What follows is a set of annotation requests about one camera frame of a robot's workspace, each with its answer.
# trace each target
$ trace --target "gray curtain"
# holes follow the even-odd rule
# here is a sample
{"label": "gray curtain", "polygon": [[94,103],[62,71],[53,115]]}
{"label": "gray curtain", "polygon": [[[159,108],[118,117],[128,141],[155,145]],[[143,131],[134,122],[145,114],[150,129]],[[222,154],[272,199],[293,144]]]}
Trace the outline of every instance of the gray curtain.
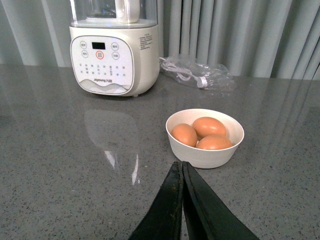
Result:
{"label": "gray curtain", "polygon": [[[320,79],[320,0],[158,0],[159,50],[234,76]],[[0,0],[0,64],[71,67],[68,0]]]}

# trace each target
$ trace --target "blender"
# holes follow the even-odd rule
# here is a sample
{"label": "blender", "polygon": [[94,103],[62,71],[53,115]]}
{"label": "blender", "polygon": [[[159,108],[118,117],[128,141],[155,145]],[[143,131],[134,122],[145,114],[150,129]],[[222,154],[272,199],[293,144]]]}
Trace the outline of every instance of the blender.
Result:
{"label": "blender", "polygon": [[157,0],[69,0],[70,55],[86,91],[137,96],[157,80]]}

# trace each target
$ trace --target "brown egg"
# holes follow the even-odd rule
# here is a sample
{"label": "brown egg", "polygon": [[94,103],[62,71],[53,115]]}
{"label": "brown egg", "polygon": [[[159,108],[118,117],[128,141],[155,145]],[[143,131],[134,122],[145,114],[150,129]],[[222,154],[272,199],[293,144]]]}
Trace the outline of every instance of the brown egg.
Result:
{"label": "brown egg", "polygon": [[196,145],[196,148],[204,150],[221,150],[232,146],[232,142],[226,136],[213,134],[202,138]]}
{"label": "brown egg", "polygon": [[185,145],[195,147],[197,144],[196,131],[189,124],[180,123],[176,125],[170,133],[172,137]]}
{"label": "brown egg", "polygon": [[218,119],[209,116],[199,117],[193,122],[192,127],[199,139],[212,134],[227,135],[225,125]]}

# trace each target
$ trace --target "white cable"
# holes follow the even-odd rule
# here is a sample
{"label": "white cable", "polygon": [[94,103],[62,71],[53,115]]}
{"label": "white cable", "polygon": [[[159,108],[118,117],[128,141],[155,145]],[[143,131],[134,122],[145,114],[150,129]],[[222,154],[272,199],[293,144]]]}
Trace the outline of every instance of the white cable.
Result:
{"label": "white cable", "polygon": [[202,89],[208,85],[205,77],[195,76],[189,69],[178,67],[163,57],[160,57],[160,59],[162,60],[161,67],[168,72],[176,73],[177,77],[182,81],[187,82],[191,79],[191,77],[193,77],[196,80],[196,85],[198,88]]}

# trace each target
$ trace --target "white bowl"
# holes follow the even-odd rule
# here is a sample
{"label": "white bowl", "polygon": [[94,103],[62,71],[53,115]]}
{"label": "white bowl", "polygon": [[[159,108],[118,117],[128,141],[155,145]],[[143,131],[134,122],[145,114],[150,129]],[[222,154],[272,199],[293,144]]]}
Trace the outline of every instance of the white bowl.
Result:
{"label": "white bowl", "polygon": [[[221,150],[203,150],[185,145],[177,141],[170,134],[176,125],[182,123],[192,125],[200,117],[212,117],[221,121],[227,130],[226,136],[230,139],[233,146]],[[193,167],[199,169],[212,169],[226,164],[245,137],[243,127],[234,118],[222,112],[209,109],[195,108],[178,111],[168,118],[165,128],[173,154],[180,161],[189,162]]]}

